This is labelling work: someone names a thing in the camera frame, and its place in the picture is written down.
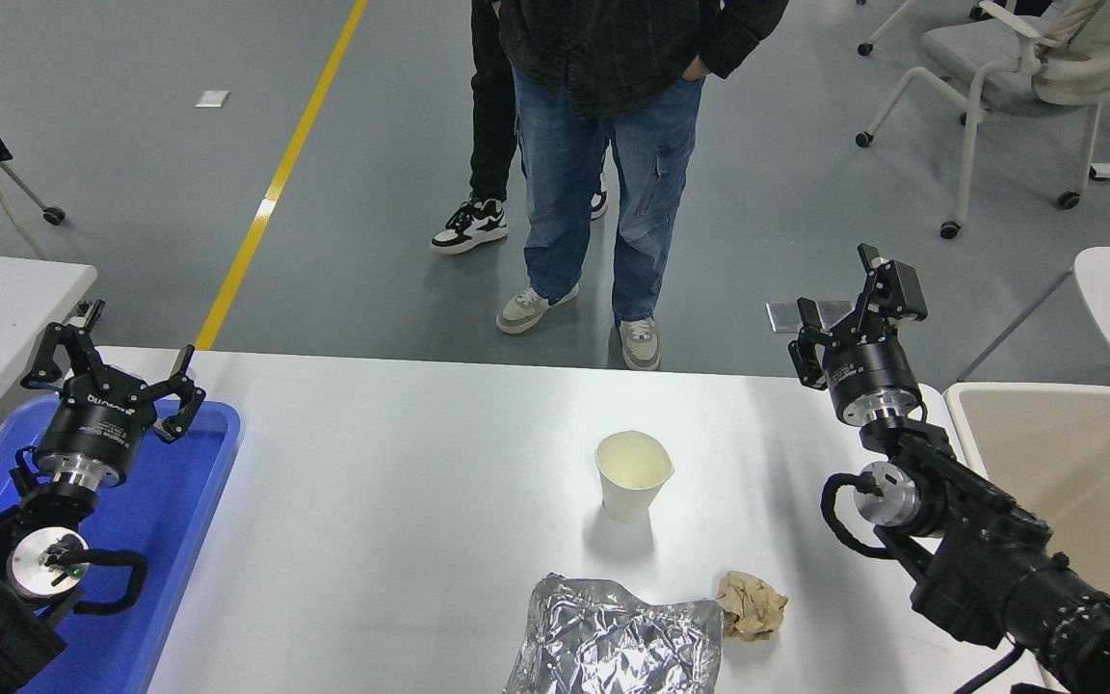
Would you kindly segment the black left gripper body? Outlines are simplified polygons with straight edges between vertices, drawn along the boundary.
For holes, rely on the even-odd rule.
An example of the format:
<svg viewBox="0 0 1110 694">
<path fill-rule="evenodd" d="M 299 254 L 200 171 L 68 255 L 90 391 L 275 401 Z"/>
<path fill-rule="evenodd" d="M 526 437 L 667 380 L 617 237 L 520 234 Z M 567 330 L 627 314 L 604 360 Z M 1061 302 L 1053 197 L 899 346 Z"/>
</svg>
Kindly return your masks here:
<svg viewBox="0 0 1110 694">
<path fill-rule="evenodd" d="M 157 421 L 157 409 L 140 394 L 145 382 L 133 375 L 111 378 L 110 390 L 93 375 L 67 379 L 59 404 L 40 442 L 34 463 L 52 475 L 61 460 L 79 454 L 127 475 L 135 466 L 145 429 Z"/>
</svg>

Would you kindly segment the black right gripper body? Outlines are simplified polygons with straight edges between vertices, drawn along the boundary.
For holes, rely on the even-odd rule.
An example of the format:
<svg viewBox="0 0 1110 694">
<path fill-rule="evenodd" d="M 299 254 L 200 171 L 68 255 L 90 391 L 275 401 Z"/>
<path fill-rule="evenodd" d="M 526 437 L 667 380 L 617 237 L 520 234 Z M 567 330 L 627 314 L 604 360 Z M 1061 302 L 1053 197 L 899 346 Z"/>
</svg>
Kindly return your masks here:
<svg viewBox="0 0 1110 694">
<path fill-rule="evenodd" d="M 919 383 L 896 333 L 834 338 L 820 364 L 836 414 L 908 414 L 919 406 Z"/>
</svg>

